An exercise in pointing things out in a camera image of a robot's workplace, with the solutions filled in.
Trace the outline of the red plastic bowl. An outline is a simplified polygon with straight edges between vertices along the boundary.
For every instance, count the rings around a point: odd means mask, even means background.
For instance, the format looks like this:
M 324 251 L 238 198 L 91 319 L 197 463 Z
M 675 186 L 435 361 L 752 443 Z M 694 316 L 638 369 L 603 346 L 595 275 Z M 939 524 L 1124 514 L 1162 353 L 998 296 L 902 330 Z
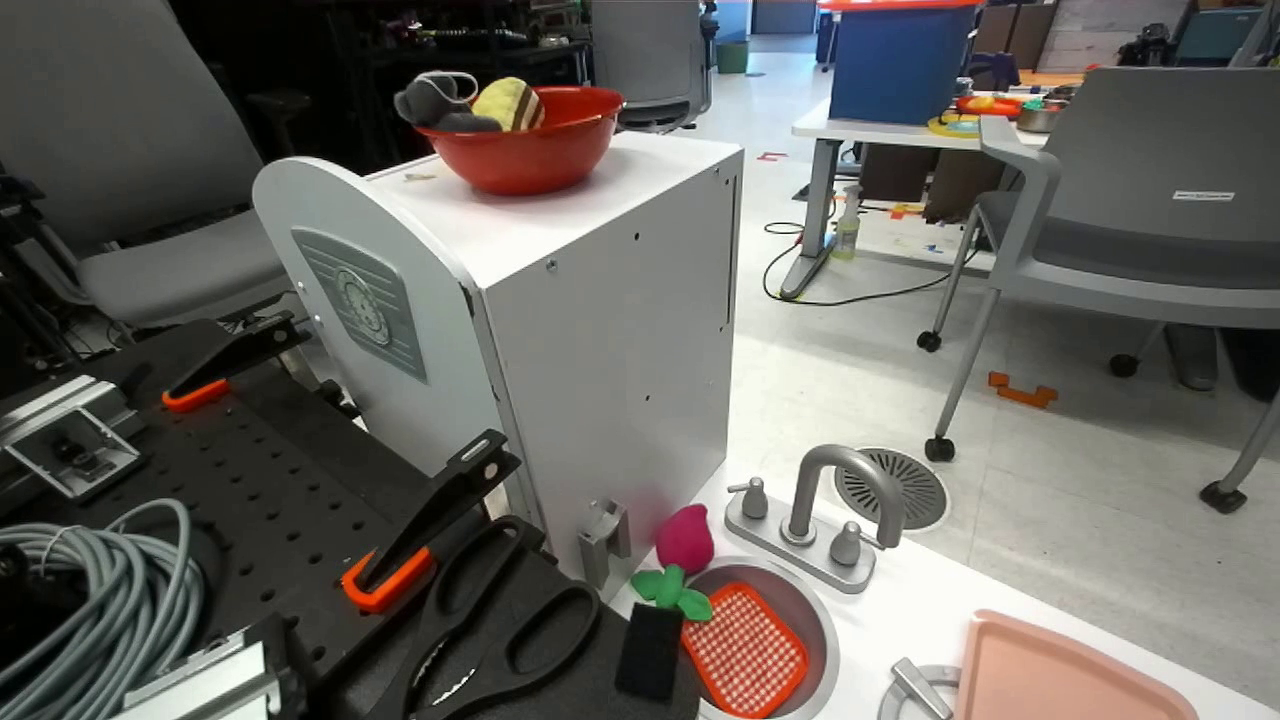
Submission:
M 623 101 L 614 86 L 540 86 L 544 120 L 530 133 L 426 126 L 435 157 L 478 192 L 544 195 L 586 183 L 614 145 Z

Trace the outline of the grey bear plush toy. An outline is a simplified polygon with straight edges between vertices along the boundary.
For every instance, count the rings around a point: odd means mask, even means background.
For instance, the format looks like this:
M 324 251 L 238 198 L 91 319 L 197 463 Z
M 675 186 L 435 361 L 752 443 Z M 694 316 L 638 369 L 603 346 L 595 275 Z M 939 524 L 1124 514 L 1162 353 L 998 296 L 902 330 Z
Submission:
M 495 133 L 495 120 L 472 111 L 478 92 L 472 72 L 427 68 L 392 94 L 392 108 L 412 126 Z

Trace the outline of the white toy fridge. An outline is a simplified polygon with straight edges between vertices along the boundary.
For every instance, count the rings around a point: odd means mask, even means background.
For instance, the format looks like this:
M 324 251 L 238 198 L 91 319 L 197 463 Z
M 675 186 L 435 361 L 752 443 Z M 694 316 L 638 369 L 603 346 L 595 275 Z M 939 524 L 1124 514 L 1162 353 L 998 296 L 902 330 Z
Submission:
M 652 547 L 727 457 L 743 150 L 622 133 L 586 183 L 479 195 L 435 157 L 284 157 L 254 206 L 380 443 L 439 467 L 495 427 L 562 569 Z

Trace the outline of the pink radish plush toy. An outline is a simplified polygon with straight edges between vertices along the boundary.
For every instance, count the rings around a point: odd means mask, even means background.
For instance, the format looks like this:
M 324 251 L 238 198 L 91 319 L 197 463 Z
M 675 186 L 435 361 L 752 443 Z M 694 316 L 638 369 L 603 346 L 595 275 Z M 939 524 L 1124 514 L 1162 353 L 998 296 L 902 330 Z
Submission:
M 681 613 L 694 623 L 711 621 L 711 598 L 694 588 L 694 577 L 699 577 L 711 557 L 711 527 L 704 504 L 683 504 L 673 511 L 656 534 L 656 569 L 634 577 L 634 592 L 656 606 Z

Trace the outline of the silver toy sink basin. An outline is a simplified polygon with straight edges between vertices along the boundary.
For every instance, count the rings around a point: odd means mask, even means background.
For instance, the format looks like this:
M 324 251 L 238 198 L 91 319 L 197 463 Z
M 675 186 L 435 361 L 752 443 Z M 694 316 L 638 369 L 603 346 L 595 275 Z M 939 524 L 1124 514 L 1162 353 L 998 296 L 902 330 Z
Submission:
M 735 557 L 727 562 L 711 562 L 710 572 L 699 572 L 694 578 L 694 588 L 711 598 L 711 592 L 733 578 L 752 582 L 795 628 L 795 636 L 812 651 L 806 683 L 770 720 L 817 720 L 817 710 L 834 697 L 834 680 L 839 676 L 839 643 L 838 643 L 830 613 L 791 572 L 770 569 L 770 562 L 743 559 L 743 557 Z

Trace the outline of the grey toy faucet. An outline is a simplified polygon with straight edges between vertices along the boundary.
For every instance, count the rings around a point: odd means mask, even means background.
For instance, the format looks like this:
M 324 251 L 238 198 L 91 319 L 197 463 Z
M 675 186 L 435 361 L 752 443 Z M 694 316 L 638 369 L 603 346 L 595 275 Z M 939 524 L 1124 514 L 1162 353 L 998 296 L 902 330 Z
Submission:
M 820 507 L 820 485 L 839 476 L 876 487 L 880 514 L 871 527 Z M 724 527 L 847 597 L 871 582 L 876 559 L 906 534 L 902 491 L 868 461 L 868 447 L 847 443 L 817 443 L 806 450 L 787 500 L 777 500 L 761 476 L 733 485 Z

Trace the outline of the white toy kitchen counter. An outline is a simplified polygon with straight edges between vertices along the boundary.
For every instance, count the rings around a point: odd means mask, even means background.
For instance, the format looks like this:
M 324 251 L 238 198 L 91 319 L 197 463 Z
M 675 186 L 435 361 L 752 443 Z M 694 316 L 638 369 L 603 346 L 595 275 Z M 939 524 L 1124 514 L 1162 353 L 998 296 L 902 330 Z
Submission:
M 918 664 L 928 691 L 944 702 L 944 716 L 958 720 L 965 643 L 980 613 L 1006 613 L 1080 638 L 1177 689 L 1200 710 L 1200 720 L 1280 720 L 1276 708 L 1227 683 L 1216 683 L 1143 643 L 1133 643 L 1129 636 L 1088 623 L 914 539 L 888 553 L 871 582 L 857 597 L 830 588 L 825 578 L 724 527 L 711 527 L 711 539 L 721 544 L 711 562 L 743 557 L 783 569 L 830 613 L 839 643 L 839 676 L 834 680 L 834 697 L 817 720 L 928 720 L 926 699 L 897 673 L 902 659 Z

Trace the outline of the black scissors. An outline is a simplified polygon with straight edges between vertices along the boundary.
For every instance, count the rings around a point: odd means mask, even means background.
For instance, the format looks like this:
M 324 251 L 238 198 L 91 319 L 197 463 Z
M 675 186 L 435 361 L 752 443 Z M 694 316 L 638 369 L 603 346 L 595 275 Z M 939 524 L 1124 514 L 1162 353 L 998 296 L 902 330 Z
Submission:
M 512 605 L 503 588 L 540 547 L 523 521 L 470 534 L 426 598 L 426 630 L 389 689 L 392 720 L 470 720 L 555 680 L 593 638 L 600 598 L 562 582 Z

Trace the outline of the orange mesh sponge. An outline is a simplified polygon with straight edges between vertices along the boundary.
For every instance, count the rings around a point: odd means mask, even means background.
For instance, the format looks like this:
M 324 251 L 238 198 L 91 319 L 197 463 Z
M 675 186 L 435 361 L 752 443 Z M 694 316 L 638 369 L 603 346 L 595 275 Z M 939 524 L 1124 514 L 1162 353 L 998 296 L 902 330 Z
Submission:
M 795 628 L 743 578 L 711 592 L 711 615 L 681 628 L 704 697 L 735 720 L 770 720 L 810 676 Z

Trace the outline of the blue bin orange lid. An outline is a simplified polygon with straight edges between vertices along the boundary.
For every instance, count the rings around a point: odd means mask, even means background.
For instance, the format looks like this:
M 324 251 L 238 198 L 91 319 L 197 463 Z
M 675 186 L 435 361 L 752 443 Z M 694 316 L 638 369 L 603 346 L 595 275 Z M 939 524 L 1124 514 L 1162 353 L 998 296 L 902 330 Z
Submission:
M 953 104 L 975 0 L 830 0 L 834 120 L 926 124 Z

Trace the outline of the white office desk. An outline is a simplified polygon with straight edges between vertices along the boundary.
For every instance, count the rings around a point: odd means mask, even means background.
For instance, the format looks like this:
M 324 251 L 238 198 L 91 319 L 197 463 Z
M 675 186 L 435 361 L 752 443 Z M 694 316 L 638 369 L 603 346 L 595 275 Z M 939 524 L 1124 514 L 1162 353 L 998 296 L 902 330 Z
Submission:
M 880 124 L 880 120 L 838 120 L 825 104 L 810 108 L 791 133 L 812 145 L 812 170 L 810 170 L 810 198 L 800 225 L 800 251 L 781 280 L 781 296 L 795 305 L 810 284 L 825 270 L 830 247 L 830 205 L 838 179 L 838 157 L 843 145 L 868 149 L 926 149 L 926 150 L 975 150 L 983 120 L 960 120 L 947 126 L 944 120 L 934 124 Z

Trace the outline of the pink cutting board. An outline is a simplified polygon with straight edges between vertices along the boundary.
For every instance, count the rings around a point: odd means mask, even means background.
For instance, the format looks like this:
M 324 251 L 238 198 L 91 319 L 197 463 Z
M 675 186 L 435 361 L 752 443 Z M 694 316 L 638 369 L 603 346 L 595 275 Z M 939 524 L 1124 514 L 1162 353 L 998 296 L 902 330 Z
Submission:
M 980 613 L 958 720 L 1200 720 L 1168 683 L 1042 623 Z

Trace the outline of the grey chair near robot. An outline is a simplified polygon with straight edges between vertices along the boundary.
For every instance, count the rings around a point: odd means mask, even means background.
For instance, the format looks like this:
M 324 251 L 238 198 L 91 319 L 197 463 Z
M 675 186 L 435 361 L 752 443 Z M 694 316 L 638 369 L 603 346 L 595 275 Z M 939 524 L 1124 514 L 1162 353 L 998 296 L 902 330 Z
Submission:
M 0 0 L 0 165 L 112 319 L 216 319 L 288 286 L 248 198 L 264 159 L 169 0 Z

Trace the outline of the grey office chair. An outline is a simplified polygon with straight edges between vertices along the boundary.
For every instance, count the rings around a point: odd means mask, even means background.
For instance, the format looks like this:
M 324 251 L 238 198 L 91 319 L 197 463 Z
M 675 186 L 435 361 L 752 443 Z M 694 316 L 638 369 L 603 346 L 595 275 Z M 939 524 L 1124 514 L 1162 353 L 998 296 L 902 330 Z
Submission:
M 960 247 L 998 251 L 928 461 L 1006 298 L 1154 323 L 1280 327 L 1280 72 L 1097 68 L 1042 149 L 980 117 L 975 145 L 1019 177 L 980 198 Z

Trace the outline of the orange handled black clamp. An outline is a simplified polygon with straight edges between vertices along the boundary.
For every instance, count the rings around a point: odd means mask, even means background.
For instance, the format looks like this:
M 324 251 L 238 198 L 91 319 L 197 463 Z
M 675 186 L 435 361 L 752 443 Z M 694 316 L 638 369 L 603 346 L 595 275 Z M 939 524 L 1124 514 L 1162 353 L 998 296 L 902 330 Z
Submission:
M 412 588 L 422 588 L 443 559 L 443 533 L 485 504 L 522 461 L 507 450 L 507 435 L 485 427 L 470 438 L 435 476 L 427 500 L 398 527 L 398 534 L 340 572 L 343 598 L 363 615 L 383 615 Z

